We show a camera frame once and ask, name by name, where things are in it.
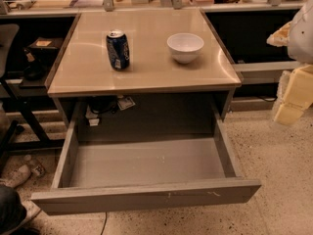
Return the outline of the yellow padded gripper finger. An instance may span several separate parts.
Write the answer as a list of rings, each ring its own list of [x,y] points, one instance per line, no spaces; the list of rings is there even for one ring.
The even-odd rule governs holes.
[[[290,27],[291,22],[285,23],[267,38],[266,43],[276,47],[287,46],[290,40]]]
[[[273,121],[284,126],[296,123],[313,104],[313,66],[284,70],[273,106]]]

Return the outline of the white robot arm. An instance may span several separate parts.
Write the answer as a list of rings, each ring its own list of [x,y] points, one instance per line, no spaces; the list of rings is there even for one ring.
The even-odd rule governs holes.
[[[272,33],[269,45],[286,46],[288,55],[300,62],[285,70],[279,80],[272,120],[284,126],[296,123],[313,104],[313,0],[307,0],[293,19]]]

